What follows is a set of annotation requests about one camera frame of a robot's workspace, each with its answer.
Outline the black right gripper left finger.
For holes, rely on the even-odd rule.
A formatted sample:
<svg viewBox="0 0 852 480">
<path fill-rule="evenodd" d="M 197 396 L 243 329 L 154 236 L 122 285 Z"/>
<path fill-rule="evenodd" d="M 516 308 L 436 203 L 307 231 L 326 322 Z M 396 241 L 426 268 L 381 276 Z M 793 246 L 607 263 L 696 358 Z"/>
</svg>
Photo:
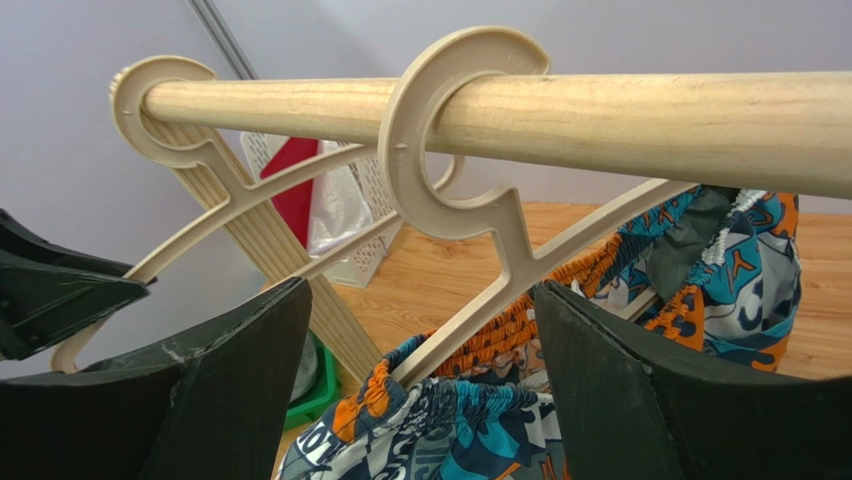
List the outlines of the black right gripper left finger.
<svg viewBox="0 0 852 480">
<path fill-rule="evenodd" d="M 301 278 L 73 374 L 1 384 L 5 479 L 267 479 L 312 310 Z"/>
</svg>

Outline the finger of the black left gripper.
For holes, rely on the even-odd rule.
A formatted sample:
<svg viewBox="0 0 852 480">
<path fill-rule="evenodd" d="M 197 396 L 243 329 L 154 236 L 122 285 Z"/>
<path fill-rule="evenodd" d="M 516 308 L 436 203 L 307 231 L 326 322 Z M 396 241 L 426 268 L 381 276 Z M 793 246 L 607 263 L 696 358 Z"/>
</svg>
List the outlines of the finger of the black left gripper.
<svg viewBox="0 0 852 480">
<path fill-rule="evenodd" d="M 149 295 L 132 266 L 49 242 L 1 211 L 1 358 L 24 360 Z"/>
</svg>

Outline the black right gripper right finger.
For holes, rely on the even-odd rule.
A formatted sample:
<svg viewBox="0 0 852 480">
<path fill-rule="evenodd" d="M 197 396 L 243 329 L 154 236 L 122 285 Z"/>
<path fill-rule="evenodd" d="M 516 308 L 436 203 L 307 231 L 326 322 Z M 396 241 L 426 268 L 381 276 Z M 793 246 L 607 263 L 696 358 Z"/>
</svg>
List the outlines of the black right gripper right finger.
<svg viewBox="0 0 852 480">
<path fill-rule="evenodd" d="M 534 291 L 574 479 L 847 479 L 851 381 L 681 346 L 552 281 Z"/>
</svg>

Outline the patterned blue orange shorts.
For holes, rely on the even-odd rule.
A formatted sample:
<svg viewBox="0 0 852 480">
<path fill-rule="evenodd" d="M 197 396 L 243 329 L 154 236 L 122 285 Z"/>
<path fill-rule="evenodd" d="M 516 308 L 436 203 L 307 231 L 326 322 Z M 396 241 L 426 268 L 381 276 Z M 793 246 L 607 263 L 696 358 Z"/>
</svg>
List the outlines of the patterned blue orange shorts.
<svg viewBox="0 0 852 480">
<path fill-rule="evenodd" d="M 799 198 L 702 186 L 523 293 L 413 387 L 386 354 L 289 447 L 282 479 L 757 478 L 782 450 L 741 386 L 801 296 Z"/>
</svg>

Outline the grey shorts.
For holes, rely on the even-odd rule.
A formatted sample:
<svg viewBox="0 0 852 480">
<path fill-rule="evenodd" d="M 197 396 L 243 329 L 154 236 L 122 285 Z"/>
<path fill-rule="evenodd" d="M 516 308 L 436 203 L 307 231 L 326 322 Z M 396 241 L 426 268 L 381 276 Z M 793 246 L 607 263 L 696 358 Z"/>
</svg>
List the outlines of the grey shorts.
<svg viewBox="0 0 852 480">
<path fill-rule="evenodd" d="M 291 403 L 300 400 L 314 387 L 317 381 L 318 369 L 319 360 L 315 336 L 312 332 L 308 332 L 289 399 Z"/>
</svg>

